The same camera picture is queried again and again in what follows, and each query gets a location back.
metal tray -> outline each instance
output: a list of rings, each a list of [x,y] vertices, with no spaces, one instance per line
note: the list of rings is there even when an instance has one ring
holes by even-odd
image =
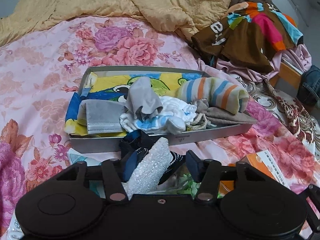
[[[209,77],[209,75],[203,71],[180,69],[180,68],[167,68],[167,67],[155,67],[155,66],[98,66],[89,67],[84,76],[82,77],[78,94],[81,94],[84,84],[91,72],[94,72],[98,76],[114,76],[114,75],[126,75],[126,74],[139,74],[139,73],[199,73],[202,77]],[[213,129],[188,131],[179,135],[173,134],[156,134],[150,135],[155,138],[165,137],[169,140],[169,145],[178,145],[184,143],[206,141],[211,139],[217,139],[227,137],[231,135],[237,135],[246,133],[251,124],[237,124],[228,125],[223,127],[216,127]],[[88,138],[70,135],[70,140],[73,149],[80,153],[99,153],[99,152],[113,152],[119,151],[119,141],[123,137],[107,137],[107,138]]]

pink floral bedsheet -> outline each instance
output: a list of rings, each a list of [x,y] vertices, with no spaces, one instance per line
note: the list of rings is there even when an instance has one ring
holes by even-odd
[[[88,66],[157,65],[206,71],[239,82],[196,60],[174,33],[156,32],[130,18],[83,17],[34,32],[0,48],[0,228],[9,226],[20,197],[69,165],[71,147],[63,131],[72,92]],[[259,122],[243,135],[172,146],[193,150],[223,165],[268,149],[299,193],[318,184],[314,156],[272,114],[253,99],[248,112]],[[110,155],[99,154],[100,159]],[[305,234],[309,229],[305,225]]]

gray cloth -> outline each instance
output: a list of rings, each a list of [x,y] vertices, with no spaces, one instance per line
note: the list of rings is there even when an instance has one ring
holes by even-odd
[[[130,86],[124,105],[140,121],[152,118],[162,110],[160,98],[152,90],[148,77],[140,77]]]
[[[124,103],[88,99],[80,103],[77,121],[87,126],[88,134],[122,132],[120,115],[126,111]]]
[[[215,124],[255,124],[257,120],[248,114],[237,113],[231,114],[230,112],[217,107],[209,107],[207,99],[201,99],[194,102],[197,107],[198,113],[203,113],[207,119]]]

metal pin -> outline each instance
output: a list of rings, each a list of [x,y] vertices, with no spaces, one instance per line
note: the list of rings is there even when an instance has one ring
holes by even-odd
[[[198,196],[197,196],[198,199],[202,200],[202,201],[209,201],[209,200],[212,200],[213,199],[213,195],[210,194],[210,193],[200,193]]]
[[[158,203],[159,203],[159,204],[165,204],[166,201],[165,201],[165,199],[158,199]]]
[[[125,195],[122,193],[113,193],[109,198],[113,201],[122,201],[125,199]]]

wooden frame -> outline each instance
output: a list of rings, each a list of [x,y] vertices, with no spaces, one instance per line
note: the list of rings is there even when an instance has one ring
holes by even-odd
[[[283,80],[288,82],[295,89],[299,88],[301,75],[297,71],[295,71],[293,68],[289,67],[288,65],[282,62],[280,65],[280,71],[278,75],[276,75],[275,77],[269,80],[271,86],[275,87],[279,78],[282,78]]]

